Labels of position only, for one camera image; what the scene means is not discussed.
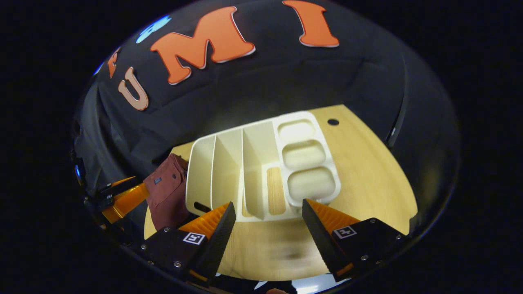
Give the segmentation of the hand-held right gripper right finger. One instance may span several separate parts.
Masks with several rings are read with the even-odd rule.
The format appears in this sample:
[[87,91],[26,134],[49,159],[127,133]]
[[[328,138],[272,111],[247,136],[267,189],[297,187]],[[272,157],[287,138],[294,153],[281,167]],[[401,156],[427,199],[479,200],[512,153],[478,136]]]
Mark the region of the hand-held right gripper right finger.
[[358,220],[311,199],[302,201],[302,218],[336,282],[373,272],[410,239],[380,219]]

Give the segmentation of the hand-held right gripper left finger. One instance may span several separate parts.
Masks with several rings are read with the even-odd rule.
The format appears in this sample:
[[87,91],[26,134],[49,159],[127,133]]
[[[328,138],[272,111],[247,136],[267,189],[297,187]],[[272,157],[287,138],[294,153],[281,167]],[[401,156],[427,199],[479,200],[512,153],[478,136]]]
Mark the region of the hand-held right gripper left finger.
[[234,203],[225,203],[177,229],[159,229],[142,242],[137,253],[175,280],[210,286],[236,219]]

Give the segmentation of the maroon schoolbag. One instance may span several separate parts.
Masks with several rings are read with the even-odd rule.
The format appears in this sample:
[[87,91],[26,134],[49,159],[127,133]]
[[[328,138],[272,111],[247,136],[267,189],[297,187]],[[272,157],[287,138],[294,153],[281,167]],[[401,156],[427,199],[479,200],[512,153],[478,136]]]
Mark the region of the maroon schoolbag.
[[186,207],[188,162],[171,153],[143,181],[149,196],[146,202],[155,229],[179,227],[189,217]]

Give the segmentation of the white plastic bookshelf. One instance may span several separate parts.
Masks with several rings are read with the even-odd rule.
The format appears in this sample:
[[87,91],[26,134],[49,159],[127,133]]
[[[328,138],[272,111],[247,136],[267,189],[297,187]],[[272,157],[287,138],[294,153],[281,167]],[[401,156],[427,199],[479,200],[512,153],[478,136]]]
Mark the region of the white plastic bookshelf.
[[303,199],[328,205],[340,192],[333,156],[310,111],[225,129],[191,147],[186,207],[196,215],[232,202],[237,222],[295,219]]

